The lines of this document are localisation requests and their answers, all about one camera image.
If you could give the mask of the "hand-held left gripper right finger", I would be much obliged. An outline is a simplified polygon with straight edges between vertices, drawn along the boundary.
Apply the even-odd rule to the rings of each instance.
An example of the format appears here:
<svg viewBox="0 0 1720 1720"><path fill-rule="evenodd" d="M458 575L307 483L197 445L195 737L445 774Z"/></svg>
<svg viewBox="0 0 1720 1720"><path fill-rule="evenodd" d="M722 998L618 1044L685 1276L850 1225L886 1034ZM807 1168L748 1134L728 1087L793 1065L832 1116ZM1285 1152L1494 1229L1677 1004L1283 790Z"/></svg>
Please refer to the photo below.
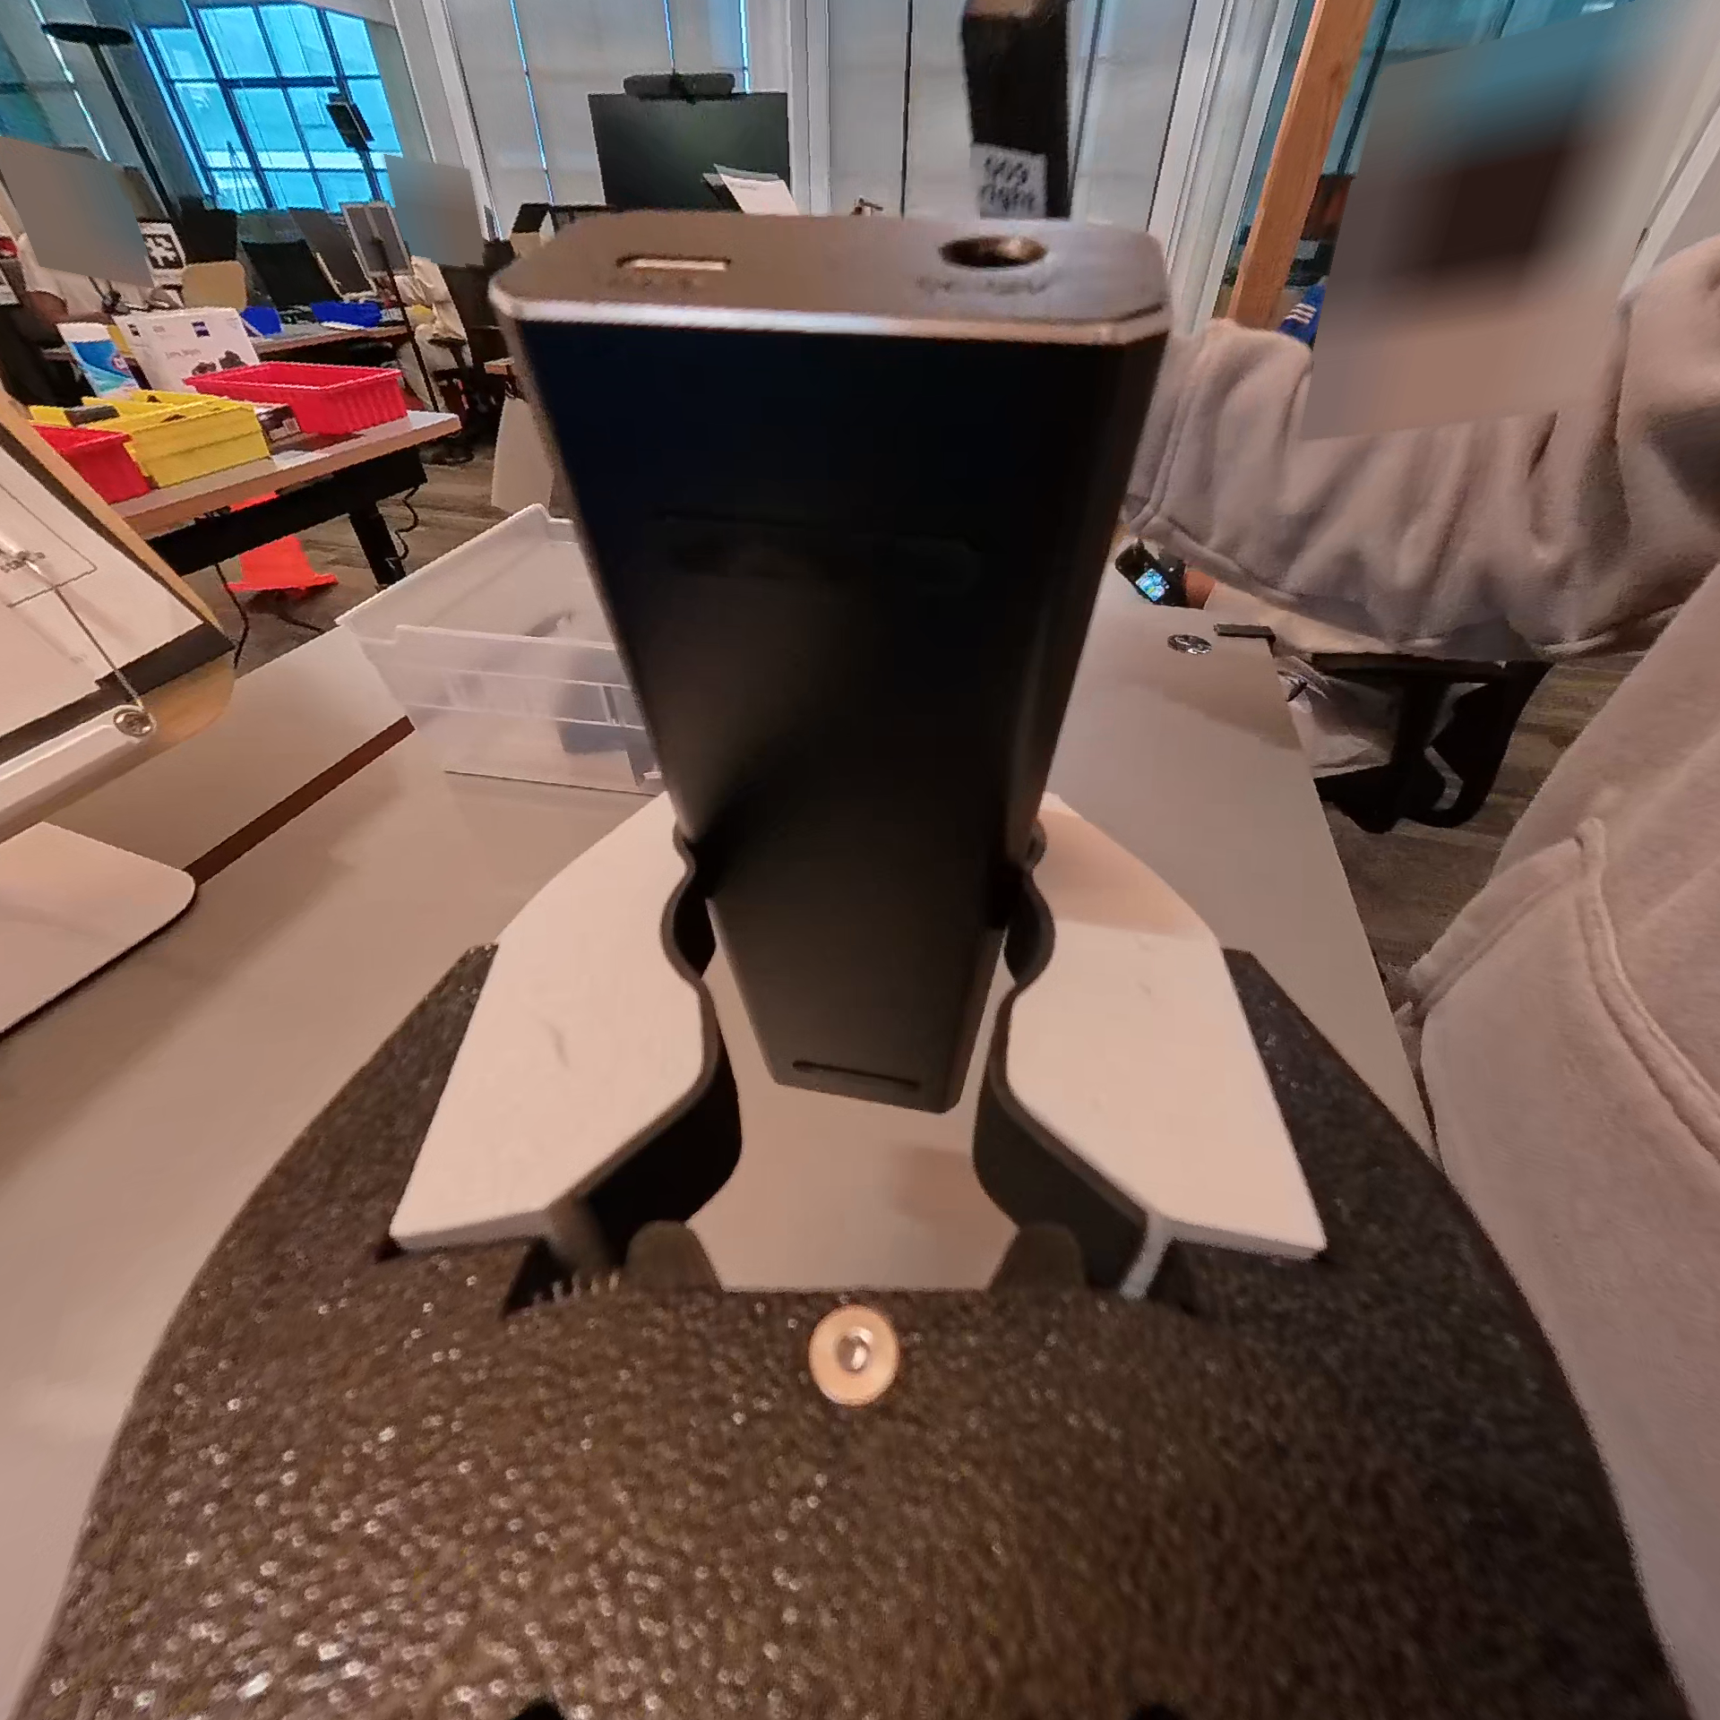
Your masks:
<svg viewBox="0 0 1720 1720"><path fill-rule="evenodd" d="M1139 1301L1177 1244L1315 1260L1324 1227L1216 935L1053 794L978 1087L974 1166L1019 1231Z"/></svg>

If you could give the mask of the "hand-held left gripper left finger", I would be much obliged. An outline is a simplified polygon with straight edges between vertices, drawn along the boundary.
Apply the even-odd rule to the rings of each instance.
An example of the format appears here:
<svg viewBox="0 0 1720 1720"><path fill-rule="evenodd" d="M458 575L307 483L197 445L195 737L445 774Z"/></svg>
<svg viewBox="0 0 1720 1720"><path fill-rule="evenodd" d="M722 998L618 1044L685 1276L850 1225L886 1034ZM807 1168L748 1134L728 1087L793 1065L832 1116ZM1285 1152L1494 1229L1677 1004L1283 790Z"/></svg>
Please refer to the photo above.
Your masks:
<svg viewBox="0 0 1720 1720"><path fill-rule="evenodd" d="M716 935L667 796L569 862L494 947L390 1221L403 1252L547 1248L571 1280L697 1217L742 1156L704 983Z"/></svg>

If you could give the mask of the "black power bank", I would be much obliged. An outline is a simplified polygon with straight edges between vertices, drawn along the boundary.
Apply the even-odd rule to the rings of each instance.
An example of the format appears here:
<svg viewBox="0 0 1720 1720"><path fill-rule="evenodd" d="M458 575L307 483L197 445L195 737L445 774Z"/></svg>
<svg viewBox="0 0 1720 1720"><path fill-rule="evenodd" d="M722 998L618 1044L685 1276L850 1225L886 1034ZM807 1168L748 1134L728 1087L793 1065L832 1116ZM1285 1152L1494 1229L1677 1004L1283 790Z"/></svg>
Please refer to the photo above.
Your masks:
<svg viewBox="0 0 1720 1720"><path fill-rule="evenodd" d="M1161 245L628 211L490 296L771 1077L950 1110L1171 335Z"/></svg>

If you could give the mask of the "person's right forearm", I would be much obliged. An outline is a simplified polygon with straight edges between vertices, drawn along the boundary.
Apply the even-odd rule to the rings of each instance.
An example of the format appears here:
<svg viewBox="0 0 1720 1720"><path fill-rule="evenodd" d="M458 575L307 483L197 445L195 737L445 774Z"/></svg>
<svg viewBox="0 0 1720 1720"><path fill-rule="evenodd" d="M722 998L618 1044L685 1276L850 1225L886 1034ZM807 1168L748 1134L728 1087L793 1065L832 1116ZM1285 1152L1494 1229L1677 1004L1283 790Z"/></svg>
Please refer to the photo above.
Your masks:
<svg viewBox="0 0 1720 1720"><path fill-rule="evenodd" d="M1175 335L1124 526L1208 587L1387 650L1572 660L1716 628L1718 243L1647 278L1562 408L1315 439L1315 353Z"/></svg>

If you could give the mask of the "black computer monitor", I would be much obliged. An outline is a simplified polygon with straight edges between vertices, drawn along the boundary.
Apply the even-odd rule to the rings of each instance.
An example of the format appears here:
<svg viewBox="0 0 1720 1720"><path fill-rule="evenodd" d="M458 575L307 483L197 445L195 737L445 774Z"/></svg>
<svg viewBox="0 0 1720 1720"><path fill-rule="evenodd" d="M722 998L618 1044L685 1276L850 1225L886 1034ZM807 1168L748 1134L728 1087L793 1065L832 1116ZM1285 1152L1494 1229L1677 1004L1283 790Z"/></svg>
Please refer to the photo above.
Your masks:
<svg viewBox="0 0 1720 1720"><path fill-rule="evenodd" d="M728 75L641 75L586 101L608 211L728 209L726 176L793 189L783 91L738 91Z"/></svg>

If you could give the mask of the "clear plastic bin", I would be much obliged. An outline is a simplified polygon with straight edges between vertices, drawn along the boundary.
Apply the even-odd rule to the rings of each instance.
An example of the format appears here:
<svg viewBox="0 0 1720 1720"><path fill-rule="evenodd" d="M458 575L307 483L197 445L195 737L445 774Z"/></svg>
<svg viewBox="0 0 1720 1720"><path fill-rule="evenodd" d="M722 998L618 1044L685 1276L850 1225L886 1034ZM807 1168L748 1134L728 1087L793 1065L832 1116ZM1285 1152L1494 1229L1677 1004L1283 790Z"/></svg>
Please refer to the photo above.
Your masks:
<svg viewBox="0 0 1720 1720"><path fill-rule="evenodd" d="M575 528L545 506L516 512L338 622L443 770L661 792Z"/></svg>

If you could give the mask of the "person's grey hoodie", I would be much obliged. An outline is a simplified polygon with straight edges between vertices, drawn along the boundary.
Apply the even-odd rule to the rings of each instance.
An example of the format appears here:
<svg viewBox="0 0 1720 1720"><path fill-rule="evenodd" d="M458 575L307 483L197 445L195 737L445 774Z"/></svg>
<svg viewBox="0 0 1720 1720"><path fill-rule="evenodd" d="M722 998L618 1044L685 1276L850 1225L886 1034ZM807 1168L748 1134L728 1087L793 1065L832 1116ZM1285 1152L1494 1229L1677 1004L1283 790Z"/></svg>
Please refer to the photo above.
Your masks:
<svg viewBox="0 0 1720 1720"><path fill-rule="evenodd" d="M1435 1154L1580 1402L1694 1717L1718 1709L1718 585L1409 973Z"/></svg>

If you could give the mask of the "black wrist watch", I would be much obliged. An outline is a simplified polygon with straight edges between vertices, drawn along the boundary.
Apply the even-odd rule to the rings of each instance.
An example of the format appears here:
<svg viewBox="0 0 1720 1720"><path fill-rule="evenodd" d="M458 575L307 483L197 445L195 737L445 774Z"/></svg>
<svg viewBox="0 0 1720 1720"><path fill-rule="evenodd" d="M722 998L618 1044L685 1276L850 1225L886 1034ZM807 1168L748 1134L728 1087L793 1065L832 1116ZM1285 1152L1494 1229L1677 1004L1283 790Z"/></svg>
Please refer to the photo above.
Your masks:
<svg viewBox="0 0 1720 1720"><path fill-rule="evenodd" d="M1122 540L1114 567L1135 595L1157 609L1200 611L1216 587L1210 575L1191 569L1175 554L1157 550L1141 538Z"/></svg>

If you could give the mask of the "orange traffic cone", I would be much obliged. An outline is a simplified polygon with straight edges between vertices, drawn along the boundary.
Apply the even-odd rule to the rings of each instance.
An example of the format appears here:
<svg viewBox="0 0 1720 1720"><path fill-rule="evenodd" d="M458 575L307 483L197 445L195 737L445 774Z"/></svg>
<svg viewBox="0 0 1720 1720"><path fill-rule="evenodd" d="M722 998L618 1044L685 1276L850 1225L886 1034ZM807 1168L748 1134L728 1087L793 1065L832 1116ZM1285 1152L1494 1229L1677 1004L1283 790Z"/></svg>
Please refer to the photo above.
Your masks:
<svg viewBox="0 0 1720 1720"><path fill-rule="evenodd" d="M240 597L305 599L338 587L334 573L317 571L301 540L285 536L238 554L232 591Z"/></svg>

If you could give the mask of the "white display on stand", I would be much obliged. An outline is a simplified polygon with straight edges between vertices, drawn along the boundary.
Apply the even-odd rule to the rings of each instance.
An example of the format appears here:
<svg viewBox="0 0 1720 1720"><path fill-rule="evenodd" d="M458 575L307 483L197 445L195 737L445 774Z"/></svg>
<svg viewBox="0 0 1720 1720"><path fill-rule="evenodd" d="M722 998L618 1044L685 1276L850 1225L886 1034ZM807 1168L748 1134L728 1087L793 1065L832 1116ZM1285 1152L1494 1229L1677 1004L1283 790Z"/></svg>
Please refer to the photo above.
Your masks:
<svg viewBox="0 0 1720 1720"><path fill-rule="evenodd" d="M226 632L12 398L2 422L2 1034L195 904L189 870L55 815L218 719Z"/></svg>

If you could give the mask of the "wooden top desk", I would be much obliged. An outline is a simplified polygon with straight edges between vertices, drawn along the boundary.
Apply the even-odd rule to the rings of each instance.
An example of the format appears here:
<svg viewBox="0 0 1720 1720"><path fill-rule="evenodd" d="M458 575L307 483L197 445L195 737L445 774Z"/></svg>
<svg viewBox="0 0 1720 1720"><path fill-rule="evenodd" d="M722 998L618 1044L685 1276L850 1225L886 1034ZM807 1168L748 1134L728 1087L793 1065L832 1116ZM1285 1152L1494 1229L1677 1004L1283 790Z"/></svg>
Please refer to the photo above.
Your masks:
<svg viewBox="0 0 1720 1720"><path fill-rule="evenodd" d="M376 587L386 589L403 581L405 565L380 508L419 491L427 477L423 451L455 437L458 428L453 416L411 412L321 449L216 471L120 502L118 516L179 575L346 522Z"/></svg>

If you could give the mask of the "long red plastic bin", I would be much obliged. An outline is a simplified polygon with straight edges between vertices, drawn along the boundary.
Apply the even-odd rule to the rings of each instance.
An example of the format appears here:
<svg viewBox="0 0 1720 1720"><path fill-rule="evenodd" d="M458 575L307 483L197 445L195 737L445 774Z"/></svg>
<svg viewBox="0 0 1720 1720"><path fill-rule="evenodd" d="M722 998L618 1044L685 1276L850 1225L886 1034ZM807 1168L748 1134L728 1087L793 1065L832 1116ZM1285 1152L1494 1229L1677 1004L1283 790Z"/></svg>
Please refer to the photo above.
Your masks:
<svg viewBox="0 0 1720 1720"><path fill-rule="evenodd" d="M287 408L311 437L348 437L407 420L411 406L397 371L260 361L187 378L187 388L220 400Z"/></svg>

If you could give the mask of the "yellow plastic bin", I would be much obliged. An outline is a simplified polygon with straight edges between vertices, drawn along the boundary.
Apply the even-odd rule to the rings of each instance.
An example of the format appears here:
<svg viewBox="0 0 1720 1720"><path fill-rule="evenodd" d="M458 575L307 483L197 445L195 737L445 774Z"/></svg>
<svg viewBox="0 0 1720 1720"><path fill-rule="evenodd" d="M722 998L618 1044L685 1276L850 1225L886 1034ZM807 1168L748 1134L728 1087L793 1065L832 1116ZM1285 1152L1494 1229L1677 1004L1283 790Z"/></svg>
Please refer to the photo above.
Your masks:
<svg viewBox="0 0 1720 1720"><path fill-rule="evenodd" d="M73 408L35 404L31 422L128 432L155 491L272 459L262 420L242 402L201 394L130 392Z"/></svg>

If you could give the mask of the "small red plastic bin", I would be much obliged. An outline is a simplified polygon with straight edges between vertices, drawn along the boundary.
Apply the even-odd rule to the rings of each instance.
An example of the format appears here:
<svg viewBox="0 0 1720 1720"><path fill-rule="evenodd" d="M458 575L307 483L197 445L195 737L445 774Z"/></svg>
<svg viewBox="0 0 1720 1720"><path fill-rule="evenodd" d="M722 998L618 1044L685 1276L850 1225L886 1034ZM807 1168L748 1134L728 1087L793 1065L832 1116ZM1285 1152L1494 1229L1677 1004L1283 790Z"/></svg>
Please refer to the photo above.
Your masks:
<svg viewBox="0 0 1720 1720"><path fill-rule="evenodd" d="M140 500L153 485L132 453L128 432L104 426L31 422L41 441L108 504Z"/></svg>

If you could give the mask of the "wooden post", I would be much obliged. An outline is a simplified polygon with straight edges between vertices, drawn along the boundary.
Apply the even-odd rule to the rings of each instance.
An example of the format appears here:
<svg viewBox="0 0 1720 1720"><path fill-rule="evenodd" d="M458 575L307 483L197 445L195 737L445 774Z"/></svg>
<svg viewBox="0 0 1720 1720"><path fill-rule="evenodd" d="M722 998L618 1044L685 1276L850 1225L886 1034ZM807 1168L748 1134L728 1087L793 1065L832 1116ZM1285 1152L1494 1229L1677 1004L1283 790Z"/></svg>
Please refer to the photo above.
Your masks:
<svg viewBox="0 0 1720 1720"><path fill-rule="evenodd" d="M1318 2L1311 12L1236 272L1228 317L1240 327L1261 329L1277 321L1279 294L1301 245L1372 12L1372 2Z"/></svg>

